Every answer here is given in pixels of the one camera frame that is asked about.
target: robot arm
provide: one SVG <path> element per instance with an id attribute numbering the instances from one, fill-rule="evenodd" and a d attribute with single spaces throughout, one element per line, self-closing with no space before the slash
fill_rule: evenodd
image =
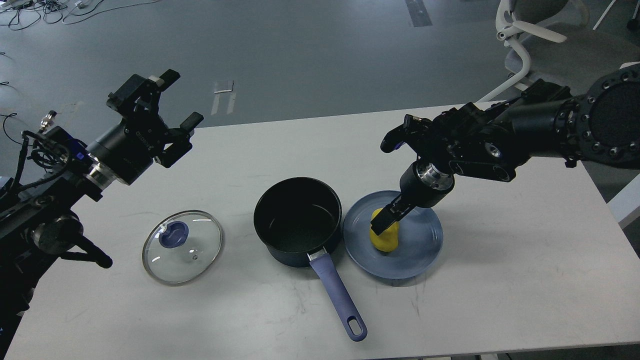
<path id="1" fill-rule="evenodd" d="M 381 234 L 414 207 L 430 208 L 454 174 L 511 181 L 533 156 L 640 168 L 640 65 L 600 78 L 584 95 L 538 80 L 516 99 L 479 110 L 472 103 L 433 120 L 412 115 L 389 131 L 383 152 L 404 143 L 418 155 L 400 178 L 401 194 L 371 220 Z"/>
<path id="2" fill-rule="evenodd" d="M 115 179 L 133 183 L 154 160 L 170 167 L 191 149 L 189 139 L 202 115 L 192 113 L 175 129 L 158 115 L 161 92 L 179 77 L 173 70 L 160 78 L 131 76 L 107 101 L 121 122 L 89 146 L 59 126 L 45 131 L 55 112 L 45 117 L 38 133 L 22 132 L 16 176 L 0 177 L 0 356 L 29 309 L 35 286 L 57 259 L 91 261 L 103 268 L 113 263 L 83 236 L 71 207 L 85 195 L 98 201 Z M 56 163 L 46 167 L 53 171 L 50 176 L 22 185 L 29 147 L 36 163 L 47 156 Z M 70 252 L 76 245 L 85 252 Z"/>

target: saucepan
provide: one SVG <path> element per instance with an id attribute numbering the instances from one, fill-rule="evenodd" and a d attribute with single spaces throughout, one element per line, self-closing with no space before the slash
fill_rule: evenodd
<path id="1" fill-rule="evenodd" d="M 271 255 L 288 266 L 311 266 L 347 334 L 353 341 L 361 341 L 367 336 L 367 327 L 330 256 L 342 239 L 341 219 L 338 195 L 327 184 L 310 177 L 294 177 L 273 185 L 253 213 L 256 233 Z"/>

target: gray floor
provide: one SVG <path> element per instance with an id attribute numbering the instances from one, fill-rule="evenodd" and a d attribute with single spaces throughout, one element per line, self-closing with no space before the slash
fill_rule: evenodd
<path id="1" fill-rule="evenodd" d="M 119 121 L 104 105 L 109 92 L 133 73 L 167 68 L 182 74 L 161 101 L 172 126 L 191 111 L 205 115 L 203 126 L 219 126 L 475 101 L 507 75 L 507 49 L 495 39 L 493 24 L 498 2 L 425 0 L 432 25 L 424 27 L 412 26 L 402 0 L 192 0 L 117 10 L 73 26 L 0 28 L 0 51 L 6 52 L 0 81 L 11 83 L 0 86 L 0 113 L 19 114 L 7 122 L 18 138 L 54 109 L 60 125 L 89 142 Z M 108 3 L 104 8 L 132 1 Z M 609 1 L 585 3 L 593 25 Z M 640 45 L 639 34 L 625 28 L 634 6 L 618 1 L 599 31 Z M 10 17 L 0 14 L 0 24 Z M 578 19 L 575 12 L 559 17 Z M 236 84 L 233 106 L 230 95 L 222 95 L 214 111 L 214 84 L 229 79 Z M 0 176 L 12 176 L 19 147 L 0 139 Z M 605 199 L 637 173 L 596 165 L 588 170 Z M 29 180 L 40 172 L 29 168 L 26 174 Z M 638 251 L 640 222 L 625 233 Z M 618 349 L 511 357 L 630 359 L 622 354 L 635 351 L 633 358 L 640 358 L 637 346 Z M 620 355 L 604 357 L 603 351 Z"/>

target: yellow object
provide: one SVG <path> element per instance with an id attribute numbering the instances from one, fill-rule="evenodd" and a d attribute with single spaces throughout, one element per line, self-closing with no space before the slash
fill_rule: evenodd
<path id="1" fill-rule="evenodd" d="M 376 209 L 371 214 L 371 219 L 382 210 Z M 400 230 L 400 223 L 394 222 L 387 230 L 384 230 L 380 236 L 376 235 L 376 233 L 369 229 L 369 239 L 371 239 L 371 243 L 373 246 L 384 252 L 392 252 L 398 247 L 398 230 Z"/>

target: blue handle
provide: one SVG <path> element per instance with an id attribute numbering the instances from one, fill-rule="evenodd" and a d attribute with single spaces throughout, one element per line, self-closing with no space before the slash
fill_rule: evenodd
<path id="1" fill-rule="evenodd" d="M 318 258 L 315 258 L 310 261 L 311 267 L 316 271 L 320 280 L 322 280 L 322 284 L 326 289 L 327 294 L 329 294 L 329 298 L 333 303 L 333 307 L 335 308 L 336 313 L 338 313 L 338 317 L 340 321 L 342 321 L 342 325 L 344 329 L 347 330 L 347 334 L 353 341 L 362 341 L 367 337 L 367 327 L 364 325 L 364 321 L 362 321 L 362 317 L 360 313 L 358 313 L 358 309 L 351 300 L 347 289 L 344 287 L 342 283 L 342 279 L 340 275 L 338 275 L 338 271 L 335 269 L 335 265 L 333 265 L 333 261 L 331 261 L 331 256 L 329 254 L 324 254 Z M 358 322 L 358 326 L 360 326 L 361 332 L 359 334 L 355 334 L 353 330 L 351 330 L 351 326 L 349 326 L 349 321 L 356 320 Z"/>

